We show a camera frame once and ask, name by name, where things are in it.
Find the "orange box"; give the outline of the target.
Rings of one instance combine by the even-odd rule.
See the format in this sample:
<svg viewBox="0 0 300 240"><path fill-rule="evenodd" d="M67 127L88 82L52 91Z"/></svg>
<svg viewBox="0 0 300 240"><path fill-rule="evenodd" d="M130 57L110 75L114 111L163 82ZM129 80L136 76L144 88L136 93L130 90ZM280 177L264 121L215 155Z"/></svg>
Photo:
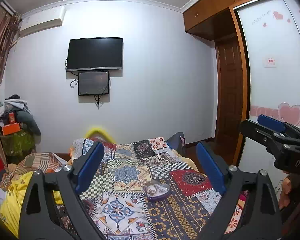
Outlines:
<svg viewBox="0 0 300 240"><path fill-rule="evenodd" d="M19 123L13 123L9 125L5 125L2 128L2 135L7 136L16 132L19 132L21 130Z"/></svg>

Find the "green patterned bag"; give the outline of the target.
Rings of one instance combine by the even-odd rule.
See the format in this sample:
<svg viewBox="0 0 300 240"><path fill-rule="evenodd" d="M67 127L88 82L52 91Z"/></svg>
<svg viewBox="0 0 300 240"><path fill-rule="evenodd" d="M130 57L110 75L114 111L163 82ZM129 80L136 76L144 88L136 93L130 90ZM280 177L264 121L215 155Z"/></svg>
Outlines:
<svg viewBox="0 0 300 240"><path fill-rule="evenodd" d="M33 135L25 131L2 135L0 140L7 156L22 156L36 149Z"/></svg>

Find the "black wall television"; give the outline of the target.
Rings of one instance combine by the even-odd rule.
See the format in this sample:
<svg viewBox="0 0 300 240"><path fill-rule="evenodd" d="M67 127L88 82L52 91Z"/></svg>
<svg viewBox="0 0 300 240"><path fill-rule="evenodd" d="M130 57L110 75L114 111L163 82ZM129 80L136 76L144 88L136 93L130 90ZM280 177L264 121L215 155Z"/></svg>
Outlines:
<svg viewBox="0 0 300 240"><path fill-rule="evenodd" d="M69 41L66 70L117 70L123 64L123 38L90 37Z"/></svg>

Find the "dark blue bag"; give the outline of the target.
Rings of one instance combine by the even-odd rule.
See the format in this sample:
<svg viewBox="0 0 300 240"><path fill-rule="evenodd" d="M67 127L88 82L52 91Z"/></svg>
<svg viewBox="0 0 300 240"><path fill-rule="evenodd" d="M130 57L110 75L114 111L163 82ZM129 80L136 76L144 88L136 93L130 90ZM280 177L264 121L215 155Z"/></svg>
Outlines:
<svg viewBox="0 0 300 240"><path fill-rule="evenodd" d="M180 155L185 155L185 137L183 132L177 132L169 139L166 140L166 143L171 149L176 150Z"/></svg>

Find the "pile of clothes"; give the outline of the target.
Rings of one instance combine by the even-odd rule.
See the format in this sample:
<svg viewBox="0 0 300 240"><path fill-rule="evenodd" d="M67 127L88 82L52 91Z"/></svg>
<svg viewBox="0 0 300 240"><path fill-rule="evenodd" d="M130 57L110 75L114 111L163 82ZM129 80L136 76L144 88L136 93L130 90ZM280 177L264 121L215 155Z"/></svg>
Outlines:
<svg viewBox="0 0 300 240"><path fill-rule="evenodd" d="M0 135L5 125L19 123L21 130L33 135L35 144L41 141L41 131L31 114L26 100L14 94L0 103Z"/></svg>

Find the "purple heart-shaped tin box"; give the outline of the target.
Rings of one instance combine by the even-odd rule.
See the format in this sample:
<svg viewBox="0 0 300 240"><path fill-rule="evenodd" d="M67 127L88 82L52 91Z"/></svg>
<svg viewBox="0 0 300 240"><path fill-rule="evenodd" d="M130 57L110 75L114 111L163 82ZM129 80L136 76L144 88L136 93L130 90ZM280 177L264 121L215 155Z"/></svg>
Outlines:
<svg viewBox="0 0 300 240"><path fill-rule="evenodd" d="M149 202L165 200L171 194L171 187L157 180L148 181L145 185L145 195Z"/></svg>

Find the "white sliding door hearts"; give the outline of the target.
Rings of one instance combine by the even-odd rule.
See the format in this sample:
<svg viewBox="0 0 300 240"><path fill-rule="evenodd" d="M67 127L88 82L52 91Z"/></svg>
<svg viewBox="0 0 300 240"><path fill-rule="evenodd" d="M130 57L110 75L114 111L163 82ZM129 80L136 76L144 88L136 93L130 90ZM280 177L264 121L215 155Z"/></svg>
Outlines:
<svg viewBox="0 0 300 240"><path fill-rule="evenodd" d="M264 114L300 128L300 5L255 0L237 14L250 70L249 119Z"/></svg>

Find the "colourful patchwork bedspread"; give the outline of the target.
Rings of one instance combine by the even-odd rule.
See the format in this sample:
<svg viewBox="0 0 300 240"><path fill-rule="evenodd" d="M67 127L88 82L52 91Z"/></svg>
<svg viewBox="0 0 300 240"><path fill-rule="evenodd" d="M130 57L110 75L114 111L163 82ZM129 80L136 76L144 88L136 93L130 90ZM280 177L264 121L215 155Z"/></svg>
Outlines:
<svg viewBox="0 0 300 240"><path fill-rule="evenodd" d="M197 238L221 195L192 160L162 137L103 146L79 197L106 239Z"/></svg>

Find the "yellow curved tube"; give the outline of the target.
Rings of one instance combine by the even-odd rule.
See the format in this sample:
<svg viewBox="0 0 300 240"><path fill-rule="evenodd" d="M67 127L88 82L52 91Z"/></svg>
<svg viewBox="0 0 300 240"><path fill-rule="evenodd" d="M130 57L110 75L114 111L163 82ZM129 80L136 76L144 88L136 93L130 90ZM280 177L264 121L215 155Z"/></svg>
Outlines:
<svg viewBox="0 0 300 240"><path fill-rule="evenodd" d="M102 127L92 127L85 133L85 139L92 137L101 137L104 141L115 144L114 138Z"/></svg>

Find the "white air conditioner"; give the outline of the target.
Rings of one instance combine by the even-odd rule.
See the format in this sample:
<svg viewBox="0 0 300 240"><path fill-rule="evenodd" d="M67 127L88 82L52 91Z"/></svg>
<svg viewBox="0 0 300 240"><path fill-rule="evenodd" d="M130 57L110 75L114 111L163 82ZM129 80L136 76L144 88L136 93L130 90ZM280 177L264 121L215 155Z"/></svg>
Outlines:
<svg viewBox="0 0 300 240"><path fill-rule="evenodd" d="M25 37L63 24L66 8L64 6L47 9L24 17L21 22L20 36Z"/></svg>

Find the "small black wall monitor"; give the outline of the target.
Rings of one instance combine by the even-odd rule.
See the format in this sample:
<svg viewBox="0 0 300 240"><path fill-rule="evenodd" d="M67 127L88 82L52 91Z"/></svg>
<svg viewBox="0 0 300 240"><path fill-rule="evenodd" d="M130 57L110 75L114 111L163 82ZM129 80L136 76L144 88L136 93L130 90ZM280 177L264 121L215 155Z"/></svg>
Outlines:
<svg viewBox="0 0 300 240"><path fill-rule="evenodd" d="M103 95L109 94L109 72L92 71L79 72L78 95Z"/></svg>

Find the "brown wooden wardrobe cabinet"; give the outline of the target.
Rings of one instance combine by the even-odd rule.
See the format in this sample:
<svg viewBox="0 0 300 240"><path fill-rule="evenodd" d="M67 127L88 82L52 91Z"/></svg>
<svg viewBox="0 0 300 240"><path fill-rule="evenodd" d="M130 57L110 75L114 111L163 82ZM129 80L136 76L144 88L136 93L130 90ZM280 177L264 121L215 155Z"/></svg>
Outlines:
<svg viewBox="0 0 300 240"><path fill-rule="evenodd" d="M251 0L199 0L183 13L188 34L212 41L236 33L232 11Z"/></svg>

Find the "brown wooden room door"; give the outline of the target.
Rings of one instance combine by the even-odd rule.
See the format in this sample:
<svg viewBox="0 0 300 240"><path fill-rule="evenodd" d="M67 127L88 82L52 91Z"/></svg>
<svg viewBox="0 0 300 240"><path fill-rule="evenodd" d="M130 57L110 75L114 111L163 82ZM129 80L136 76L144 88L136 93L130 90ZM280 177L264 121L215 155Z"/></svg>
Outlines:
<svg viewBox="0 0 300 240"><path fill-rule="evenodd" d="M247 64L240 40L234 34L216 41L218 106L215 151L228 165L238 165L243 135L240 124L248 101Z"/></svg>

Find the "striped patterned quilt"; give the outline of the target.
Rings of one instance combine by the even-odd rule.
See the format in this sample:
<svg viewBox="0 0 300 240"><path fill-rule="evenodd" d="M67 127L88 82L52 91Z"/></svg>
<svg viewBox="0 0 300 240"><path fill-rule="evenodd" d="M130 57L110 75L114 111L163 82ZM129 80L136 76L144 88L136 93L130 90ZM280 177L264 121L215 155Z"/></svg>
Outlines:
<svg viewBox="0 0 300 240"><path fill-rule="evenodd" d="M17 180L34 170L41 170L44 173L55 172L62 165L60 158L54 153L31 153L18 164L8 164L1 182L9 184L12 180Z"/></svg>

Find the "yellow blanket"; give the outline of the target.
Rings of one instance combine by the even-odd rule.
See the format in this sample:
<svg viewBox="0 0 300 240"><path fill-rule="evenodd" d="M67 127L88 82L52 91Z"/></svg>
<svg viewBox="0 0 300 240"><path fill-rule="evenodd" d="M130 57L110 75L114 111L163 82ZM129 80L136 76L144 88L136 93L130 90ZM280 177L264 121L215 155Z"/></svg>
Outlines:
<svg viewBox="0 0 300 240"><path fill-rule="evenodd" d="M33 171L17 175L17 178L10 182L6 197L0 205L0 218L17 239L19 238L21 208L32 175Z"/></svg>

